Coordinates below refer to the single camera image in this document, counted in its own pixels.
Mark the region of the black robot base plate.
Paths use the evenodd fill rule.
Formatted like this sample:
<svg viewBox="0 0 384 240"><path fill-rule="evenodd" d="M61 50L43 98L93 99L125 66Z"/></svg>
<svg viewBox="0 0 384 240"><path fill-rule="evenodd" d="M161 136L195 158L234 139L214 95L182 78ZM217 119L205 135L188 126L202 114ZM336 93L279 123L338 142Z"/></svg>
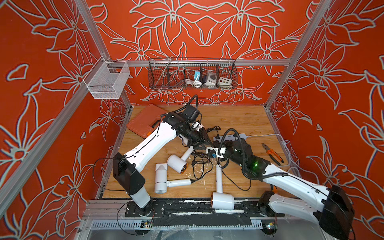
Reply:
<svg viewBox="0 0 384 240"><path fill-rule="evenodd" d="M261 209L258 199L235 199L235 208L229 210L215 210L211 207L210 198L154 198L152 199L147 216L164 217L168 214L240 214L246 217L283 217L284 214L273 213L271 209Z"/></svg>

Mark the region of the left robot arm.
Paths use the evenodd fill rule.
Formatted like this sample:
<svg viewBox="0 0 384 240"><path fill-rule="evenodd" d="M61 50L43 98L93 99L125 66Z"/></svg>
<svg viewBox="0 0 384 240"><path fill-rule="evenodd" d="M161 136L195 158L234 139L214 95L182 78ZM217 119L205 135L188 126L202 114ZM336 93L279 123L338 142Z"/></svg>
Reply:
<svg viewBox="0 0 384 240"><path fill-rule="evenodd" d="M183 162L198 147L209 144L208 134L202 121L198 105L186 104L180 109L161 115L159 126L139 145L125 154L113 157L113 177L124 188L136 207L146 215L152 209L152 198L148 194L141 171L152 157L168 142L176 137L182 139L187 151L181 158Z"/></svg>

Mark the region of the white power strip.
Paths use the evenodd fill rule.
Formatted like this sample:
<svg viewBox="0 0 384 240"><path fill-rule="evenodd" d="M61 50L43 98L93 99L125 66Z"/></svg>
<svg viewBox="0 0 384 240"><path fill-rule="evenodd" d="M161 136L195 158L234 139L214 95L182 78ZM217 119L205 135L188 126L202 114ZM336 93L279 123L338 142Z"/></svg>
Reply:
<svg viewBox="0 0 384 240"><path fill-rule="evenodd" d="M241 139L244 139L246 140L247 139L247 135L246 134L239 134L240 138ZM237 135L236 134L232 134L232 135L226 135L225 137L223 136L219 136L219 137L213 137L213 142L215 141L218 141L218 142L221 142L221 140L224 139L224 141L235 141L237 139Z"/></svg>

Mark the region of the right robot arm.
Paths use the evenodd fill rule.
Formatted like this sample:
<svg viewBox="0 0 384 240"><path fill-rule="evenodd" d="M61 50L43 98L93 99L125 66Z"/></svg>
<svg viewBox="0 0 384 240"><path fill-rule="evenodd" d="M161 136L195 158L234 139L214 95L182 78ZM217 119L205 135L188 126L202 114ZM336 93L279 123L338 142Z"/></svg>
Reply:
<svg viewBox="0 0 384 240"><path fill-rule="evenodd" d="M276 213L306 219L338 240L349 239L353 233L355 210L341 187L333 185L329 188L290 174L255 156L242 138L221 140L218 147L219 156L238 164L247 179L265 182L296 196L287 199L274 192L265 192L259 200L259 208L266 215Z"/></svg>

